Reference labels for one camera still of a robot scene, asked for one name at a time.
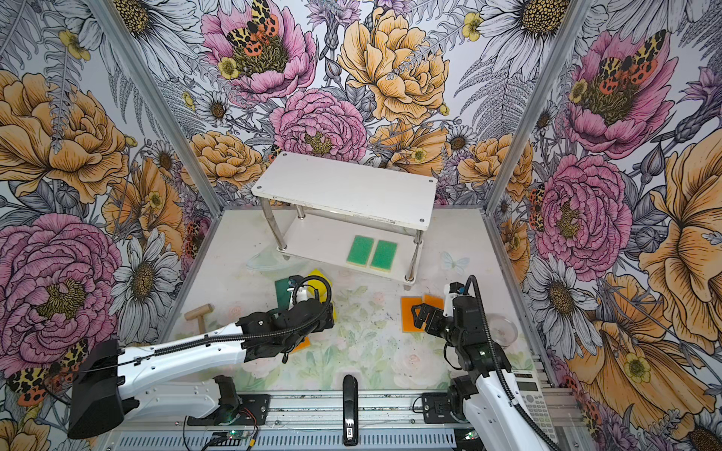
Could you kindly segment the light green sponge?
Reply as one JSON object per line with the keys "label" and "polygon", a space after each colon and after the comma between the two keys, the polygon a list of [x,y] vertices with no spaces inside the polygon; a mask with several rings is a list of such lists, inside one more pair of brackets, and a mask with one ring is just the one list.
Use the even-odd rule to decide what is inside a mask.
{"label": "light green sponge", "polygon": [[353,266],[366,267],[369,264],[374,244],[374,238],[356,235],[353,238],[346,262]]}
{"label": "light green sponge", "polygon": [[381,272],[391,272],[397,250],[396,242],[379,240],[370,262],[370,268]]}

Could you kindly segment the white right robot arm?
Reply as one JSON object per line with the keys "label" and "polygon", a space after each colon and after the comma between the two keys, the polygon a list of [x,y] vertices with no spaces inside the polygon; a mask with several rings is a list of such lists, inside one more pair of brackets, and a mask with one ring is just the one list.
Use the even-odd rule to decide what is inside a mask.
{"label": "white right robot arm", "polygon": [[449,315],[429,304],[410,307],[415,327],[442,338],[463,373],[451,380],[445,396],[420,396],[424,422],[465,424],[486,450],[558,450],[532,418],[511,363],[492,337],[477,278],[449,284],[445,305]]}

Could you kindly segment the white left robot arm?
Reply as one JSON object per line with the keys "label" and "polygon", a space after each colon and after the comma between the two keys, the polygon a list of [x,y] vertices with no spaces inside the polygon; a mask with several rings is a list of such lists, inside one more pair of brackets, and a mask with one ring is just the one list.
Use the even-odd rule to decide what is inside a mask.
{"label": "white left robot arm", "polygon": [[186,415],[229,419],[239,402],[230,377],[181,377],[261,358],[288,356],[303,339],[334,325],[333,305],[316,299],[280,313],[257,312],[223,328],[156,346],[96,345],[73,378],[68,436],[89,439],[126,419]]}

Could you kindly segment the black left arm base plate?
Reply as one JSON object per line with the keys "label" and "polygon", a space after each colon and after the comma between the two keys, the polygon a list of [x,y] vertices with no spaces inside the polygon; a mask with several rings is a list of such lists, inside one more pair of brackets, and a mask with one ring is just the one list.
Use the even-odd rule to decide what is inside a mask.
{"label": "black left arm base plate", "polygon": [[191,427],[264,426],[270,412],[271,396],[267,394],[240,394],[235,405],[220,407],[203,418],[189,417]]}

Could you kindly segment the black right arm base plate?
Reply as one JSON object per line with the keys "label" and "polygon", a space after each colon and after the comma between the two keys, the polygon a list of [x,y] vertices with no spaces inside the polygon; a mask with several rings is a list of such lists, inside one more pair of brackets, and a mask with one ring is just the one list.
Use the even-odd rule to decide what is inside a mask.
{"label": "black right arm base plate", "polygon": [[449,399],[447,393],[426,392],[420,400],[425,424],[467,424],[460,407]]}

